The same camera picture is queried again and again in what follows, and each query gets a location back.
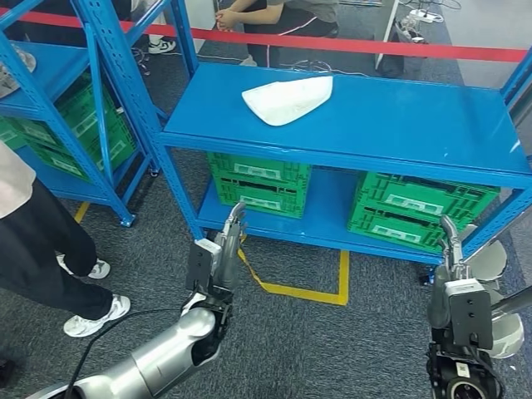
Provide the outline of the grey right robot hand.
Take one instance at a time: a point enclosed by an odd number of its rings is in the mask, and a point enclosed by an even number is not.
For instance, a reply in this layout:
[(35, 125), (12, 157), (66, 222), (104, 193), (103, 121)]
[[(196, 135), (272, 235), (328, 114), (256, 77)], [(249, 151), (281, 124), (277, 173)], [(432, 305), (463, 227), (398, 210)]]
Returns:
[(449, 300), (444, 294), (444, 285), (470, 277), (470, 268), (463, 259), (458, 229), (446, 214), (442, 215), (440, 221), (445, 233), (444, 239), (438, 239), (443, 261), (433, 272), (433, 287), (427, 308), (430, 326), (436, 329), (447, 328), (451, 323)]

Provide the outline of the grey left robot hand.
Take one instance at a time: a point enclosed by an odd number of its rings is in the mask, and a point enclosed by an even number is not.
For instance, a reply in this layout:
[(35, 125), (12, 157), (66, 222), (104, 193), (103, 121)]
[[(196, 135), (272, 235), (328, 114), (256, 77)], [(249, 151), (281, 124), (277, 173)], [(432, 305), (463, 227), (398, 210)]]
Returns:
[(215, 239), (221, 247), (219, 264), (214, 272), (214, 283), (218, 287), (234, 291), (237, 285), (237, 251), (245, 229), (245, 207), (244, 202), (236, 203)]

